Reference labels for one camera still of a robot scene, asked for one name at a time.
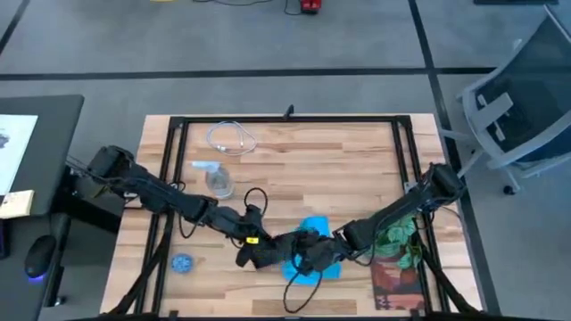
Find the blue cloth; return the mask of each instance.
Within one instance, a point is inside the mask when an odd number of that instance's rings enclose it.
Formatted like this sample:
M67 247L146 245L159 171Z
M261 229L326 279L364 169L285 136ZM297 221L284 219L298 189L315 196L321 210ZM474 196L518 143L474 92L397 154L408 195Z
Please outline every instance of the blue cloth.
M193 258L188 254L177 254L172 258L170 267L177 273L188 273L193 269Z
M299 229L315 229L319 232L320 235L329 236L329 219L327 217L322 216L315 216L309 217L302 221L300 224ZM296 265L299 264L301 258L296 256L295 258ZM292 264L292 261L287 261L282 264L282 275L288 281L295 276L297 271ZM323 279L337 279L341 276L341 264L335 263L331 267L328 267L325 271L323 271ZM294 284L302 284L302 285L316 285L319 280L319 273L313 272L308 276L299 275L295 278Z

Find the white paper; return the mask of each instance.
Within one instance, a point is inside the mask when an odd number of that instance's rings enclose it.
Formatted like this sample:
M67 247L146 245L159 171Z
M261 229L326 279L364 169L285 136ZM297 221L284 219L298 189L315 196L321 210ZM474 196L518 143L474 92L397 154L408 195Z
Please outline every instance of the white paper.
M37 116L0 115L0 195L10 192Z

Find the blue towel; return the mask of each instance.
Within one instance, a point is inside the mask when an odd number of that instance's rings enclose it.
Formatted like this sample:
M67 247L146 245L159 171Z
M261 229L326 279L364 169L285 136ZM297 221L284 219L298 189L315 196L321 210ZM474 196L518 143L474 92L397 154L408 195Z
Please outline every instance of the blue towel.
M322 216L315 216L309 217L302 221L300 227L298 229L315 229L319 232L320 235L329 236L329 219L327 217ZM299 265L301 258L299 256L295 257L296 265ZM282 264L282 275L288 281L295 276L297 271L295 267L292 265L292 261L287 261ZM331 267L328 267L325 271L323 271L323 279L336 279L339 278L341 275L341 264L335 263ZM294 284L302 284L302 285L316 285L319 280L319 273L313 272L309 276L302 276L299 275L295 278Z

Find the white cable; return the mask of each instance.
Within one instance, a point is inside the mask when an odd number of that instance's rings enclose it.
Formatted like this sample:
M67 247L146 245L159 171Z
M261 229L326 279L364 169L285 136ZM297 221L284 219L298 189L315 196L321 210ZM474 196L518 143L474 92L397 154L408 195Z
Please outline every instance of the white cable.
M222 145L218 145L218 144L214 144L212 142L212 133L218 129L221 128L222 126L232 126L236 128L236 132L238 133L238 137L240 138L240 148L244 148L244 134L246 134L247 136L249 136L252 139L252 146L248 149L245 149L241 152L227 152L228 148ZM258 141L256 140L256 137L254 137L249 131L246 130L246 128L244 128L244 126L242 126L240 123L238 123L237 121L221 121L220 123L216 124L216 125L212 125L209 129L208 129L208 133L206 134L206 143L208 143L208 145L210 145L213 149L228 155L228 156L242 156L248 152L253 151L256 146L258 145Z

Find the red object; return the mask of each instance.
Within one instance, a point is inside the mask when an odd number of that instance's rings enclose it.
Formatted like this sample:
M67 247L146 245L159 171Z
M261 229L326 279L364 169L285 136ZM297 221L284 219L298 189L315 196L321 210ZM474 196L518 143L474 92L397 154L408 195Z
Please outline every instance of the red object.
M321 0L302 0L302 12L316 14L321 9Z

